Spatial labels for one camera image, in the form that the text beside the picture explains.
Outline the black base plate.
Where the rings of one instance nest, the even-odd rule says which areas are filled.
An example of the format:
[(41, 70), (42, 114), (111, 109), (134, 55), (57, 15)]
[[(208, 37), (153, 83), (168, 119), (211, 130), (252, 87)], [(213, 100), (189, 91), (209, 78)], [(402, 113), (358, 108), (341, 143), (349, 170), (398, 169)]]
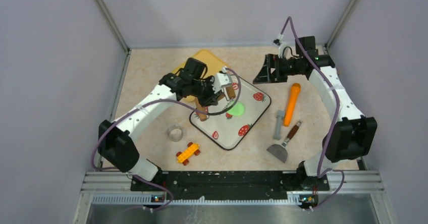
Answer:
[(285, 200), (292, 191), (314, 194), (328, 191), (327, 177), (302, 177), (295, 171), (170, 171), (157, 174), (153, 186), (136, 177), (131, 191), (157, 191), (158, 187), (172, 192), (174, 200)]

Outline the yellow tray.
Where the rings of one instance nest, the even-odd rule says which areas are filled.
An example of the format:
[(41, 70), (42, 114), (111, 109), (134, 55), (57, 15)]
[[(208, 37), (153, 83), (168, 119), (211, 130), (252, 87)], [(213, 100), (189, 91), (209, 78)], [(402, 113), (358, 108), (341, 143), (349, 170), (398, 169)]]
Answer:
[[(226, 65), (205, 49), (197, 52), (191, 58), (195, 58), (207, 65), (207, 72), (205, 73), (203, 78), (206, 78), (208, 76), (214, 76), (216, 73), (228, 73), (227, 70), (225, 69)], [(178, 70), (185, 65), (185, 63), (186, 62), (184, 62), (181, 66), (179, 66), (175, 71), (173, 71), (173, 73), (177, 73)], [(188, 96), (185, 98), (188, 100), (195, 100), (195, 97), (193, 96)]]

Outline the aluminium frame rail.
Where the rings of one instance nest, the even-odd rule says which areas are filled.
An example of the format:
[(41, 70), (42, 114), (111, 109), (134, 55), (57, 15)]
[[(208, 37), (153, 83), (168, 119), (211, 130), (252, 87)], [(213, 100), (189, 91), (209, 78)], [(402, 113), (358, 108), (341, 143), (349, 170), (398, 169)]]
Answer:
[(74, 223), (85, 223), (91, 204), (160, 205), (297, 205), (310, 208), (309, 197), (333, 193), (369, 195), (376, 220), (394, 223), (377, 171), (328, 173), (300, 180), (294, 171), (169, 171), (147, 184), (120, 172), (87, 172)]

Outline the white strawberry tray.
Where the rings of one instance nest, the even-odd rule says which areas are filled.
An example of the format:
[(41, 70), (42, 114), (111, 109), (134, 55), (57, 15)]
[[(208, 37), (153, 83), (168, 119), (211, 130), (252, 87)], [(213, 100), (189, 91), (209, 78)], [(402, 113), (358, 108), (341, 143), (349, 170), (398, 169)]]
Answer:
[(196, 113), (191, 113), (189, 116), (190, 124), (223, 150), (236, 148), (272, 102), (267, 93), (248, 81), (241, 78), (241, 84), (238, 85), (235, 76), (232, 77), (232, 80), (235, 93), (241, 91), (238, 102), (245, 106), (245, 113), (242, 116), (237, 117), (224, 113), (210, 116), (204, 122), (199, 120)]

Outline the grey plastic tool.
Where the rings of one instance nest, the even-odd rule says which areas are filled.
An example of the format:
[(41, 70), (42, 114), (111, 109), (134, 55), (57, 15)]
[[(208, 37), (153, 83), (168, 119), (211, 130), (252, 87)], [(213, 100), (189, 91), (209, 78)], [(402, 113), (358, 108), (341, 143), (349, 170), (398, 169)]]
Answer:
[(283, 110), (278, 110), (277, 115), (276, 115), (275, 131), (273, 134), (274, 140), (280, 140), (281, 139), (281, 127), (283, 125), (284, 118), (285, 118), (285, 112)]

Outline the wooden rolling pin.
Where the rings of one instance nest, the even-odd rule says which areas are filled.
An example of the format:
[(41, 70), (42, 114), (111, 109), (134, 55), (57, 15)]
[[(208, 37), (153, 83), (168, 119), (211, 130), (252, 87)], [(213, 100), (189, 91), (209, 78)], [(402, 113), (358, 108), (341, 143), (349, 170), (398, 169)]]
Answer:
[(196, 115), (199, 118), (199, 120), (201, 122), (208, 120), (209, 113), (210, 113), (209, 107), (217, 106), (219, 102), (224, 98), (226, 99), (226, 101), (236, 98), (236, 93), (232, 86), (222, 88), (214, 96), (196, 97), (194, 100), (196, 109), (204, 112), (204, 114), (196, 112)]

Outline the metal ring cutter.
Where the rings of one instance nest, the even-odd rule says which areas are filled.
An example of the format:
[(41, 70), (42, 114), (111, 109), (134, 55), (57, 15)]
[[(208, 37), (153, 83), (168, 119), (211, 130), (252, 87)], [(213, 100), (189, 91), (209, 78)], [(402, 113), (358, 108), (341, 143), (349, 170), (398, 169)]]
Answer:
[(183, 135), (184, 135), (183, 129), (182, 129), (182, 127), (180, 127), (178, 125), (170, 126), (167, 129), (167, 137), (172, 142), (179, 142), (179, 141), (181, 141), (182, 138), (183, 138)]

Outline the yellow toy car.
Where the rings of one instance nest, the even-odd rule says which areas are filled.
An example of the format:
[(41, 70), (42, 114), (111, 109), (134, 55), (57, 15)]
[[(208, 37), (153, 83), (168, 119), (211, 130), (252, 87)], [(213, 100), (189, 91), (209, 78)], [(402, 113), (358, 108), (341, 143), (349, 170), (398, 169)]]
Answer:
[(176, 159), (178, 163), (187, 166), (190, 162), (189, 159), (192, 156), (200, 155), (200, 153), (200, 145), (198, 143), (189, 142), (184, 151), (177, 152)]

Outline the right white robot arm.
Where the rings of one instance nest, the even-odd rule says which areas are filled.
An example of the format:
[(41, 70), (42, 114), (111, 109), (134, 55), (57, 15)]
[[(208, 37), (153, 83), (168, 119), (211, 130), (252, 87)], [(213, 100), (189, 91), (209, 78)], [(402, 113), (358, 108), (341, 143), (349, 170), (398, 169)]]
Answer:
[(283, 83), (290, 76), (303, 75), (319, 94), (332, 121), (322, 141), (322, 150), (302, 161), (296, 170), (297, 186), (309, 190), (316, 179), (321, 179), (339, 162), (367, 155), (378, 124), (374, 117), (365, 116), (356, 107), (339, 79), (331, 56), (319, 54), (314, 36), (296, 39), (295, 57), (286, 57), (287, 46), (281, 35), (274, 44), (279, 47), (278, 54), (265, 55), (253, 83)]

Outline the green dough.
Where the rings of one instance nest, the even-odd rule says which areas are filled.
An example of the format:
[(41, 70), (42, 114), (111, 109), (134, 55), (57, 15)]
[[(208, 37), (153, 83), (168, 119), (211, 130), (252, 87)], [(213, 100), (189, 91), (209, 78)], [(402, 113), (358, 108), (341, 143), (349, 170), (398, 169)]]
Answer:
[(238, 102), (230, 110), (228, 110), (227, 113), (232, 116), (242, 116), (245, 113), (245, 106), (243, 103)]

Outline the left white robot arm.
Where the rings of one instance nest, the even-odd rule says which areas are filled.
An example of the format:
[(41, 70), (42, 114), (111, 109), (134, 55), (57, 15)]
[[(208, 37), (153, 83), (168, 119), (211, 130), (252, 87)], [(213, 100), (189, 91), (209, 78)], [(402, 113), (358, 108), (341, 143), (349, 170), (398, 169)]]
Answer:
[(162, 184), (159, 168), (141, 156), (135, 141), (162, 112), (181, 104), (182, 98), (193, 96), (201, 106), (217, 105), (232, 78), (226, 67), (208, 77), (206, 72), (205, 63), (189, 58), (178, 72), (164, 75), (150, 94), (122, 117), (103, 121), (98, 129), (98, 154), (119, 171), (138, 175), (149, 190), (158, 189)]

